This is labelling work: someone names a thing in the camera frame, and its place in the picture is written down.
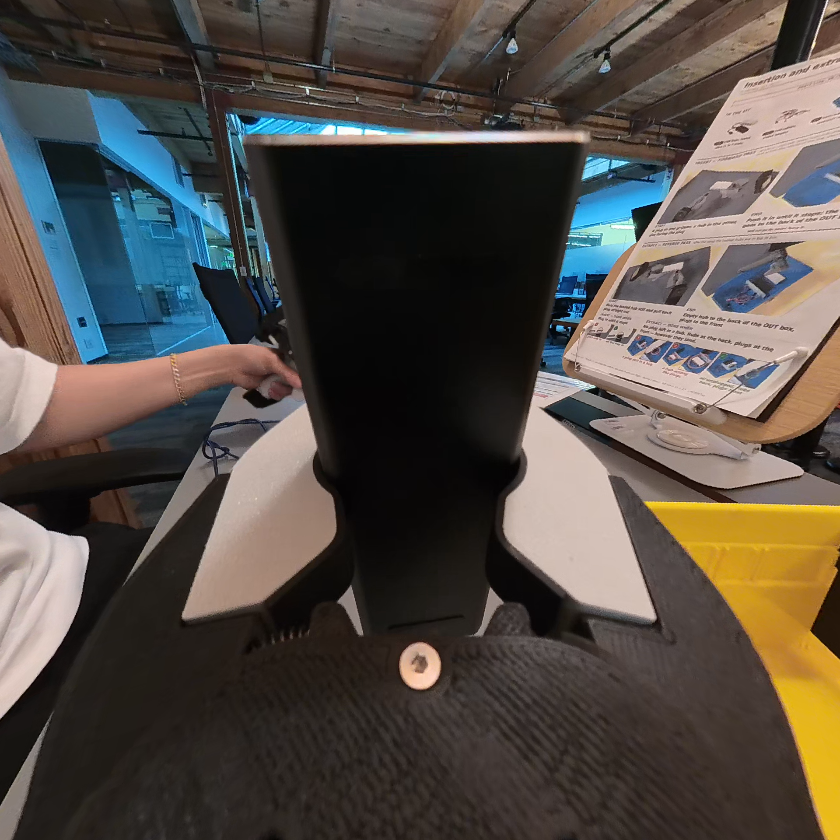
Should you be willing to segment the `laminated paper sheet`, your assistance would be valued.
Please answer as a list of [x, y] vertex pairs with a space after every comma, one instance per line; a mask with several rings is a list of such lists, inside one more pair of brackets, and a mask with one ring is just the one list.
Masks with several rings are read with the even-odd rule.
[[532, 391], [532, 406], [546, 407], [577, 392], [595, 389], [593, 384], [540, 370]]

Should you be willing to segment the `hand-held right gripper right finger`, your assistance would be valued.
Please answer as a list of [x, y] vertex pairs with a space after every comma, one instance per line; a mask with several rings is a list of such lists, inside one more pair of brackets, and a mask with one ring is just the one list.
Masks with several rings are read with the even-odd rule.
[[527, 608], [539, 635], [583, 619], [658, 620], [610, 474], [540, 406], [528, 411], [518, 466], [500, 494], [486, 575], [501, 602]]

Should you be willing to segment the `person's left hand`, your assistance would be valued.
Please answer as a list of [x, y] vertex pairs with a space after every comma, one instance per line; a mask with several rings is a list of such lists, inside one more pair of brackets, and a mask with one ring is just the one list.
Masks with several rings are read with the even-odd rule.
[[297, 372], [273, 350], [256, 344], [220, 344], [180, 353], [175, 364], [186, 397], [223, 385], [251, 391], [265, 380], [269, 380], [269, 397], [275, 400], [302, 388]]

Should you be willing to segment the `person's left forearm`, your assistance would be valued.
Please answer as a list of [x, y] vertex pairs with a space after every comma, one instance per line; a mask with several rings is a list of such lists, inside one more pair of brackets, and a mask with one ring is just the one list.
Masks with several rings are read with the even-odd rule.
[[61, 365], [27, 451], [83, 443], [186, 402], [176, 361]]

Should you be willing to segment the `yellow plastic bin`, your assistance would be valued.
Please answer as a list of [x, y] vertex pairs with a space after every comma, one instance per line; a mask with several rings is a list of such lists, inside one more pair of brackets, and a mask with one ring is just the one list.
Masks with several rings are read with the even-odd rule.
[[838, 575], [838, 507], [647, 504], [730, 605], [791, 724], [825, 838], [839, 838], [839, 663], [812, 632]]

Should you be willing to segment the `printed instruction sheet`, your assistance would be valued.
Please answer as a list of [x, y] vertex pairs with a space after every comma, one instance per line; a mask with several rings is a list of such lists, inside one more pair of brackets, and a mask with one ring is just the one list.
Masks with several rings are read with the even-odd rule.
[[758, 419], [838, 322], [839, 58], [742, 80], [569, 348], [582, 375]]

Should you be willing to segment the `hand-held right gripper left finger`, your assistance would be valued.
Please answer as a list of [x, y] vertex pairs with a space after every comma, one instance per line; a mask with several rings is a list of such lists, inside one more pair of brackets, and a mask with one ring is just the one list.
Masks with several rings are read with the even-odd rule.
[[229, 474], [183, 622], [250, 614], [281, 628], [308, 623], [316, 604], [348, 598], [346, 539], [308, 409], [297, 407]]

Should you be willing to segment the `black multi-port usb hub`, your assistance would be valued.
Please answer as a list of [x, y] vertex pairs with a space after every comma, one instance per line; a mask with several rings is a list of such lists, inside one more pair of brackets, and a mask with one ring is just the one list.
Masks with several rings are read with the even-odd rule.
[[465, 636], [489, 589], [538, 635], [567, 596], [502, 545], [574, 214], [582, 131], [251, 135], [245, 151], [337, 518], [268, 601], [352, 585], [373, 634]]

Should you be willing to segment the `black office chair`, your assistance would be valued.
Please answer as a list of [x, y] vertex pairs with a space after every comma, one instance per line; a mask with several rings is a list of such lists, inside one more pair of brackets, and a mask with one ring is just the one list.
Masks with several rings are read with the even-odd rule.
[[2, 475], [2, 504], [47, 530], [84, 538], [89, 547], [80, 605], [66, 637], [2, 716], [2, 795], [35, 746], [81, 648], [151, 535], [149, 528], [91, 520], [91, 499], [105, 491], [178, 480], [186, 468], [187, 456], [177, 450], [140, 448], [44, 460]]
[[201, 292], [220, 323], [229, 343], [256, 340], [259, 322], [278, 307], [260, 277], [247, 277], [242, 287], [232, 269], [214, 269], [192, 264]]

